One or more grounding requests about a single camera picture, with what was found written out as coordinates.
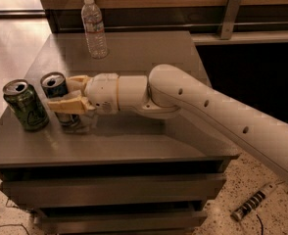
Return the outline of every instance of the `plastic water bottle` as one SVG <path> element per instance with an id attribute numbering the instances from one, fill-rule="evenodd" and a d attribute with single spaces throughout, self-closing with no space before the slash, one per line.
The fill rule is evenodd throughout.
<path id="1" fill-rule="evenodd" d="M 108 54 L 102 12 L 94 0 L 84 0 L 84 3 L 81 15 L 88 50 L 92 58 L 102 59 Z"/>

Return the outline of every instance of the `gray table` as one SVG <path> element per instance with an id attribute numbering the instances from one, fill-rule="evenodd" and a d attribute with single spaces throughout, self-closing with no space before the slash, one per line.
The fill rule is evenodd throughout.
<path id="1" fill-rule="evenodd" d="M 51 35 L 25 79 L 43 102 L 39 80 L 51 71 L 149 74 L 167 63 L 210 85 L 188 32 L 107 33 L 107 41 L 109 56 L 93 60 L 83 34 Z M 2 191 L 34 209 L 48 234 L 181 234 L 205 220 L 204 203 L 237 158 L 232 142 L 183 110 L 167 120 L 84 116 L 73 129 L 48 114 L 37 132 L 25 132 L 9 109 L 0 119 Z"/>

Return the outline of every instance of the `black cable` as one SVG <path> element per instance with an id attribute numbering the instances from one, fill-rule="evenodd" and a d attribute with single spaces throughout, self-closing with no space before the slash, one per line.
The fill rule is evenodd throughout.
<path id="1" fill-rule="evenodd" d="M 259 217 L 258 214 L 256 214 L 256 216 L 257 216 L 257 218 L 259 219 L 260 224 L 261 224 L 261 230 L 262 230 L 261 234 L 264 235 L 264 225 L 263 225 L 263 223 L 262 223 L 262 220 L 261 220 L 261 218 Z"/>
<path id="2" fill-rule="evenodd" d="M 0 225 L 0 228 L 2 228 L 2 227 L 13 227 L 13 226 L 22 227 L 25 230 L 26 234 L 29 235 L 27 229 L 22 224 L 2 224 L 2 225 Z"/>

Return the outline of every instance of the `bottle cap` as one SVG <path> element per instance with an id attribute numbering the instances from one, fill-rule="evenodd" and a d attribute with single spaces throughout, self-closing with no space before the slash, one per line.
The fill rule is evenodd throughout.
<path id="1" fill-rule="evenodd" d="M 93 4 L 93 3 L 94 3 L 94 0 L 84 0 L 84 3 L 85 3 L 85 4 Z"/>

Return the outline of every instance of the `soda can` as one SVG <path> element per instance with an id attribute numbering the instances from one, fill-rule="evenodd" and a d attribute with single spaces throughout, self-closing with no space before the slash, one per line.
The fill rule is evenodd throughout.
<path id="1" fill-rule="evenodd" d="M 49 118 L 38 95 L 31 84 L 17 79 L 3 87 L 4 99 L 25 130 L 44 127 Z"/>
<path id="2" fill-rule="evenodd" d="M 40 79 L 40 84 L 47 98 L 62 97 L 68 94 L 66 78 L 59 72 L 45 74 Z M 75 126 L 79 123 L 78 115 L 56 113 L 62 126 Z"/>

